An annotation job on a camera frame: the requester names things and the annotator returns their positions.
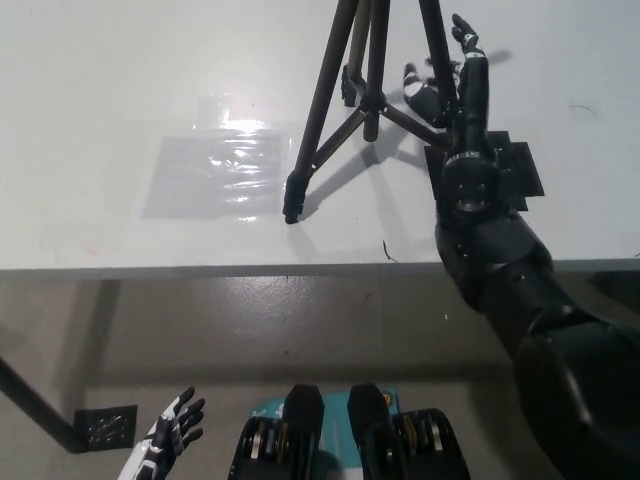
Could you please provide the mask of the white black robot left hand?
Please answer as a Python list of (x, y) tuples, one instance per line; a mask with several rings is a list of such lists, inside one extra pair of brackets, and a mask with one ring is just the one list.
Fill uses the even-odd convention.
[(189, 444), (203, 435), (205, 400), (192, 402), (195, 388), (178, 395), (131, 451), (118, 480), (165, 479)]

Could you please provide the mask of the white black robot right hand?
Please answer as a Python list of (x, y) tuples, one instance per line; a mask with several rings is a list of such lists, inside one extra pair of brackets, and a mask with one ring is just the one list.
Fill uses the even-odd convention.
[(474, 28), (460, 15), (452, 15), (452, 36), (460, 44), (464, 61), (453, 62), (458, 80), (458, 107), (448, 113), (436, 79), (422, 78), (408, 63), (403, 74), (403, 98), (409, 108), (436, 129), (454, 133), (450, 155), (479, 154), (494, 162), (496, 154), (488, 136), (489, 62)]

